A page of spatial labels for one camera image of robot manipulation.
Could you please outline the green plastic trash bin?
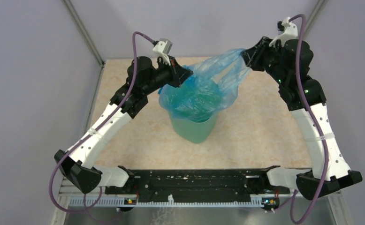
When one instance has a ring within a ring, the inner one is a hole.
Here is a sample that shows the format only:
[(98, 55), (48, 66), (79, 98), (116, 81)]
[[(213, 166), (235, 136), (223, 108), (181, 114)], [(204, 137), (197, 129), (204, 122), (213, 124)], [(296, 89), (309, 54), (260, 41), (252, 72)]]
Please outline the green plastic trash bin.
[(190, 112), (172, 112), (168, 111), (174, 131), (192, 143), (204, 142), (213, 131), (217, 122), (219, 113), (205, 113), (196, 115)]

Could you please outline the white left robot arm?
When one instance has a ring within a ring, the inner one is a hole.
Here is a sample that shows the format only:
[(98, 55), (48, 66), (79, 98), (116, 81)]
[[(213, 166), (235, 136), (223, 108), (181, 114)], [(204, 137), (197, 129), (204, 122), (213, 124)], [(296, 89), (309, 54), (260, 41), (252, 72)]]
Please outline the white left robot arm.
[(95, 161), (114, 135), (148, 104), (148, 95), (165, 85), (179, 88), (193, 75), (174, 57), (167, 64), (140, 56), (127, 69), (126, 83), (110, 99), (104, 112), (84, 136), (68, 150), (58, 150), (54, 159), (60, 171), (77, 189), (87, 194), (99, 187), (116, 187), (123, 194), (134, 188), (132, 172), (123, 166), (95, 167)]

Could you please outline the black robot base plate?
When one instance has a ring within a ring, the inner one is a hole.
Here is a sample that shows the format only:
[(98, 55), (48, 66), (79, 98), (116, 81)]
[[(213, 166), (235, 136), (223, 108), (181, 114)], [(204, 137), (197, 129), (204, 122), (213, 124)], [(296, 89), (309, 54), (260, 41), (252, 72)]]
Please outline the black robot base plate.
[(123, 187), (108, 186), (106, 195), (137, 195), (139, 203), (245, 203), (252, 195), (288, 194), (269, 184), (266, 169), (132, 170)]

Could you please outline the light blue translucent plastic bag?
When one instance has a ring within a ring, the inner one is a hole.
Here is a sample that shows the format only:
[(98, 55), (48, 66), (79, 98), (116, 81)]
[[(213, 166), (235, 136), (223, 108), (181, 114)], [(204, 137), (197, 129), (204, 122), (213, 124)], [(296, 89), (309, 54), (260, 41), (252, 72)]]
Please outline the light blue translucent plastic bag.
[(172, 118), (202, 122), (230, 107), (239, 85), (250, 73), (241, 56), (243, 49), (231, 49), (202, 62), (184, 65), (193, 71), (179, 88), (165, 85), (159, 104)]

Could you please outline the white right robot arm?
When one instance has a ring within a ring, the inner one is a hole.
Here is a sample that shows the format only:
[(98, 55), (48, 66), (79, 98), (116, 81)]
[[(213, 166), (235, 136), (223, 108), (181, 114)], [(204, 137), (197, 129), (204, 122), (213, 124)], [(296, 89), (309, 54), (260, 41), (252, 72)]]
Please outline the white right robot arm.
[(271, 167), (259, 179), (264, 193), (277, 186), (295, 189), (307, 200), (323, 197), (363, 180), (343, 158), (327, 113), (326, 96), (321, 84), (308, 75), (313, 51), (297, 39), (272, 43), (262, 37), (252, 48), (240, 53), (245, 65), (266, 72), (278, 84), (279, 94), (296, 120), (312, 163), (311, 169)]

